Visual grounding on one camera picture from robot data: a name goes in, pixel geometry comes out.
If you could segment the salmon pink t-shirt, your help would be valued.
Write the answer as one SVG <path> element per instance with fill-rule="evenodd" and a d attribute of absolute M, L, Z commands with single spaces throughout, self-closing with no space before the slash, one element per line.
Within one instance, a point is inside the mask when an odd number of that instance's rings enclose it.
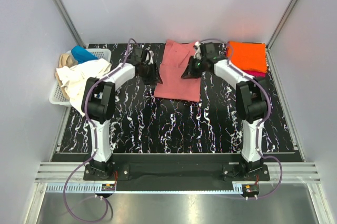
<path fill-rule="evenodd" d="M 195 53 L 193 45 L 194 43 L 166 41 L 160 65 L 160 77 L 163 83 L 155 87 L 154 96 L 156 98 L 200 101 L 201 79 L 181 78 L 190 57 Z"/>

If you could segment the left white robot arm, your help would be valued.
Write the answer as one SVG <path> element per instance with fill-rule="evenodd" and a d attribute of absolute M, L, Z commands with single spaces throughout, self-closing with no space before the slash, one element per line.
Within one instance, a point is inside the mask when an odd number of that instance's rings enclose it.
<path fill-rule="evenodd" d="M 84 180 L 108 180 L 117 177 L 110 147 L 110 122 L 115 113 L 116 90 L 139 76 L 146 85 L 162 84 L 154 53 L 133 45 L 124 60 L 103 77 L 86 81 L 81 109 L 90 125 L 92 152 L 84 161 Z"/>

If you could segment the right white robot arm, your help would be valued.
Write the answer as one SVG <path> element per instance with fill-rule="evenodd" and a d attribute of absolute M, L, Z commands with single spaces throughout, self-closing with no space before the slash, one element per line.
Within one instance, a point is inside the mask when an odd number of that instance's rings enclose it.
<path fill-rule="evenodd" d="M 197 41 L 195 54 L 189 58 L 182 79 L 198 79 L 206 71 L 225 80 L 235 89 L 236 113 L 243 123 L 241 159 L 233 168 L 224 168 L 226 180 L 255 181 L 263 174 L 262 130 L 271 113 L 271 103 L 265 90 L 265 79 L 253 77 L 235 66 L 230 52 L 221 57 L 211 40 Z"/>

